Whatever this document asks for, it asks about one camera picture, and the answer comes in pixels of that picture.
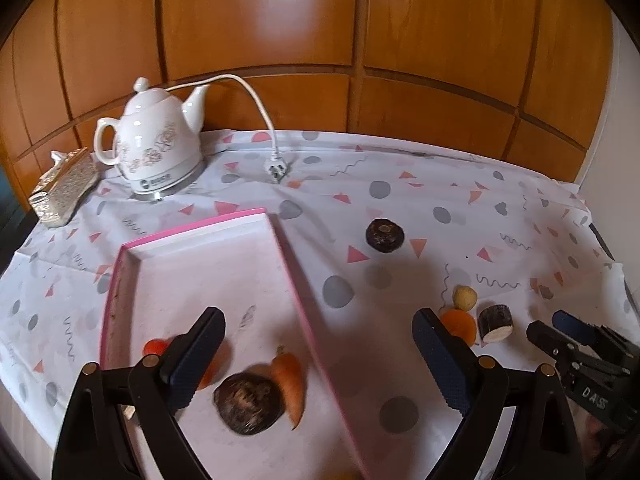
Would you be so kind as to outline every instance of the blue gripper pad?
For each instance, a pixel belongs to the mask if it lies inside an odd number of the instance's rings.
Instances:
[[[164,402],[173,414],[191,402],[196,387],[225,337],[225,316],[208,306],[191,329],[176,336],[164,353],[160,378],[169,389]]]
[[[447,405],[465,416],[478,380],[475,354],[462,339],[449,334],[430,308],[415,313],[412,333]]]
[[[580,321],[564,310],[557,310],[551,317],[551,323],[563,334],[584,346],[590,346],[596,342],[596,331],[593,326]]]

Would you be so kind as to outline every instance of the white wall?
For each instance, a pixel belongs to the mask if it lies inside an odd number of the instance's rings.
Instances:
[[[613,50],[600,131],[577,180],[584,176],[593,223],[640,300],[640,53],[616,18]]]

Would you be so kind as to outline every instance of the kettle spout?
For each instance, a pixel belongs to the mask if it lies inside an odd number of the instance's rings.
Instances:
[[[182,113],[187,126],[194,134],[199,134],[204,124],[204,98],[209,85],[196,86],[189,98],[182,103]]]

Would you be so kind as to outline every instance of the table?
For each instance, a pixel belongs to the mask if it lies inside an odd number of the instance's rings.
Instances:
[[[574,186],[404,140],[294,131],[278,138],[291,166],[280,184],[263,170],[267,132],[207,132],[207,169],[187,189],[138,202],[111,168],[69,225],[38,224],[17,251],[0,280],[0,378],[50,446],[79,369],[98,360],[120,245],[236,210],[272,214],[314,320],[319,359],[372,479],[425,478],[460,421],[410,335],[414,312],[446,308],[455,286],[478,291],[476,308],[510,306],[513,335],[473,347],[505,367],[548,361],[524,331],[560,308],[638,341],[622,265],[598,244]],[[364,238],[380,217],[406,235],[390,254]],[[480,478],[495,466],[510,420],[506,413]]]

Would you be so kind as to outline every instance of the pink tray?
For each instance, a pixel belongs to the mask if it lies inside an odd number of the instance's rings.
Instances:
[[[124,244],[105,309],[100,365],[135,364],[146,341],[186,332],[208,305],[225,314],[230,358],[214,384],[196,392],[178,423],[212,478],[324,479],[355,469],[354,462],[360,465],[264,209],[209,218]],[[300,426],[291,431],[283,416],[258,435],[232,433],[213,405],[214,389],[230,374],[268,364],[281,344],[306,367]],[[129,429],[146,477],[160,478],[142,431],[133,425]]]

